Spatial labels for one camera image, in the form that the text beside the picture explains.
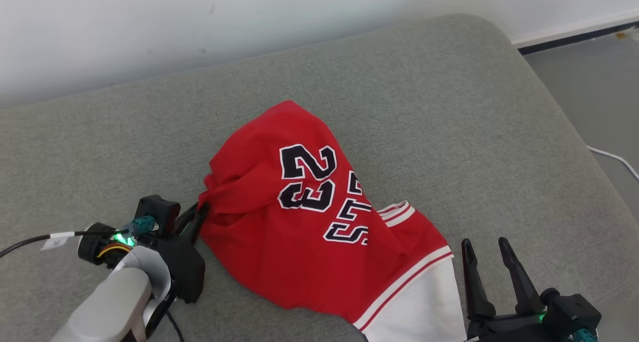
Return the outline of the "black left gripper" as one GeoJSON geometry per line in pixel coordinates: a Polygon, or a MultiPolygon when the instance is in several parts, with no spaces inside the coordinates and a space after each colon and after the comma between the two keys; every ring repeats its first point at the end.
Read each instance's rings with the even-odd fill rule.
{"type": "Polygon", "coordinates": [[[176,219],[174,233],[177,235],[150,235],[151,249],[166,263],[178,299],[187,304],[196,303],[203,292],[206,263],[195,243],[208,212],[208,206],[195,203],[176,219]]]}

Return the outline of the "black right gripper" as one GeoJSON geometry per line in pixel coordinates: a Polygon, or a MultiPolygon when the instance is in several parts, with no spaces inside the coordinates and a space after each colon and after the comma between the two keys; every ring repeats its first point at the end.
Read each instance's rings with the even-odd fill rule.
{"type": "Polygon", "coordinates": [[[465,342],[552,342],[541,324],[545,310],[539,293],[505,237],[498,238],[504,266],[508,269],[517,300],[516,314],[496,316],[484,290],[478,261],[469,238],[461,242],[466,317],[470,320],[465,342]]]}

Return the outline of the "red jersey number 23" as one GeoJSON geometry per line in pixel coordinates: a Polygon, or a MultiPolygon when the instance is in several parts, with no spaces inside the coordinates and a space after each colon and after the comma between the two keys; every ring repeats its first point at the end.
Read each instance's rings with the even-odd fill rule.
{"type": "Polygon", "coordinates": [[[201,238],[281,308],[342,317],[368,342],[463,342],[445,238],[409,202],[377,210],[328,126],[283,101],[210,161],[201,238]]]}

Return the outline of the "grey fabric sofa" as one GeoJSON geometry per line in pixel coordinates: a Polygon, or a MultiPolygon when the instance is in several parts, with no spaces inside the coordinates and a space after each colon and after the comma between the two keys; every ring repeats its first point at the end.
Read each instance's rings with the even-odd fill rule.
{"type": "Polygon", "coordinates": [[[188,208],[231,133],[286,99],[327,124],[375,208],[433,221],[461,294],[470,238],[513,312],[505,237],[537,288],[600,310],[601,342],[639,342],[639,224],[518,50],[463,14],[0,108],[0,249],[121,226],[152,194],[188,208]]]}

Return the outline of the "white baseboard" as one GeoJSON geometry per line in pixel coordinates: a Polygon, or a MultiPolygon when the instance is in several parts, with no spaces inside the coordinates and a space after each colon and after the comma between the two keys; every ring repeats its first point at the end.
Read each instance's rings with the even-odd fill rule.
{"type": "Polygon", "coordinates": [[[511,44],[520,54],[527,55],[625,31],[637,25],[639,8],[615,16],[599,17],[526,37],[513,38],[511,44]]]}

